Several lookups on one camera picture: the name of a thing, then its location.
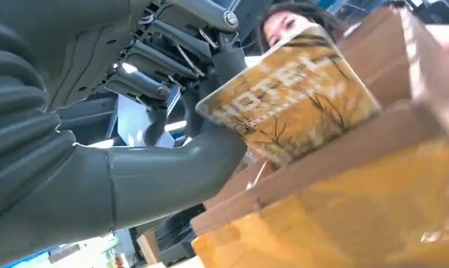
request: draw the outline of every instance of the cardboard flap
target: cardboard flap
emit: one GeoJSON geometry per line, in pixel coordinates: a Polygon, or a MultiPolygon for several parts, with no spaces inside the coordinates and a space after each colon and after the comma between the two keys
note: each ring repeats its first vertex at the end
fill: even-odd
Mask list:
{"type": "Polygon", "coordinates": [[[436,137],[441,128],[422,106],[400,107],[320,150],[279,169],[265,181],[215,205],[191,221],[197,235],[215,230],[318,180],[436,137]]]}

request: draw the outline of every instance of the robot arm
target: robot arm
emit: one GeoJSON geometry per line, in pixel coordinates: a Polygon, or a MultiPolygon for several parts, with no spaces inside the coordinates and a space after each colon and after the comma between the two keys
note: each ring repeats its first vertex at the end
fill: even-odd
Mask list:
{"type": "MultiPolygon", "coordinates": [[[[200,203],[219,191],[244,155],[237,134],[210,124],[176,149],[94,149],[56,130],[60,118],[46,111],[77,93],[62,88],[104,76],[117,58],[105,47],[126,47],[134,18],[149,4],[0,0],[0,265],[200,203]],[[94,50],[86,63],[80,48],[94,50]],[[99,74],[87,68],[95,64],[105,66],[99,74]]],[[[213,25],[233,31],[216,19],[213,25]]]]}

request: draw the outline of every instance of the cardboard box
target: cardboard box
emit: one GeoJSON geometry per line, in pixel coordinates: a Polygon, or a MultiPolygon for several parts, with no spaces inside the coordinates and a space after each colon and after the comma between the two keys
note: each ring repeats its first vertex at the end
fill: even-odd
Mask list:
{"type": "Polygon", "coordinates": [[[386,114],[197,216],[191,224],[198,235],[320,180],[449,136],[449,55],[407,9],[377,10],[340,49],[386,114]]]}

